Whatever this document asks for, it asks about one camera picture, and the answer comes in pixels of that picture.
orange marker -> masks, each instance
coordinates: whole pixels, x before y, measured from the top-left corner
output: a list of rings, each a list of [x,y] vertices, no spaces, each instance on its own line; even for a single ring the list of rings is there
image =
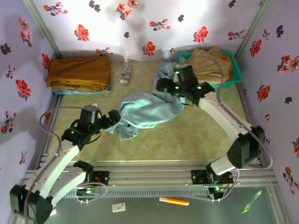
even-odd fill
[[[182,201],[182,200],[171,199],[171,198],[166,198],[166,197],[161,197],[159,199],[159,201],[161,201],[161,202],[167,202],[167,203],[171,203],[171,204],[179,204],[179,205],[184,205],[184,206],[189,205],[188,201]]]

small card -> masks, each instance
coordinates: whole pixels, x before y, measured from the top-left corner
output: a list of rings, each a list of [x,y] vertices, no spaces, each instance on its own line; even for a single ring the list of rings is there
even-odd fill
[[[112,205],[112,212],[125,211],[125,210],[126,210],[126,204],[125,203],[113,204]]]

green pen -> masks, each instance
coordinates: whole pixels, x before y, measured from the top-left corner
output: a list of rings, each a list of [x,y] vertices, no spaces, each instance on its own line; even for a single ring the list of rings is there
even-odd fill
[[[252,203],[261,195],[261,193],[262,193],[262,190],[260,190],[259,192],[257,192],[256,195],[254,195],[253,199],[242,210],[242,213],[247,212],[251,208]]]

glass surface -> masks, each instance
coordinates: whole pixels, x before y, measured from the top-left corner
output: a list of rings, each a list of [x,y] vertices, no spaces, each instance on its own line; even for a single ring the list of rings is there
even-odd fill
[[[242,213],[258,191],[261,195]],[[163,203],[159,198],[101,198],[80,204],[76,198],[64,198],[57,204],[57,214],[46,224],[275,224],[267,188],[236,187],[221,202],[180,198],[188,206]],[[112,205],[125,203],[126,210],[113,213]]]

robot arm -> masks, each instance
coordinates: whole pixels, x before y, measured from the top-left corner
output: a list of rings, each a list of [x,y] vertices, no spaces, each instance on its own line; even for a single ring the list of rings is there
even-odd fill
[[[227,154],[207,165],[206,177],[214,183],[226,172],[235,168],[242,168],[257,159],[262,153],[262,146],[246,131],[243,126],[232,118],[227,110],[232,113],[246,128],[264,141],[264,132],[260,126],[251,124],[238,117],[227,106],[224,110],[218,103],[215,89],[206,82],[198,83],[191,65],[181,64],[175,69],[179,82],[162,78],[157,82],[157,90],[165,89],[173,96],[185,97],[200,109],[206,111],[227,133],[233,144]]]
[[[35,224],[43,224],[61,198],[80,183],[90,182],[92,165],[78,161],[73,167],[65,168],[84,145],[90,143],[93,135],[100,134],[103,129],[117,124],[121,119],[116,110],[108,114],[108,118],[102,116],[97,107],[90,105],[82,109],[80,119],[74,121],[64,132],[60,152],[52,155],[26,185],[15,185],[11,189],[13,214],[24,217],[25,198],[28,195],[28,218]]]

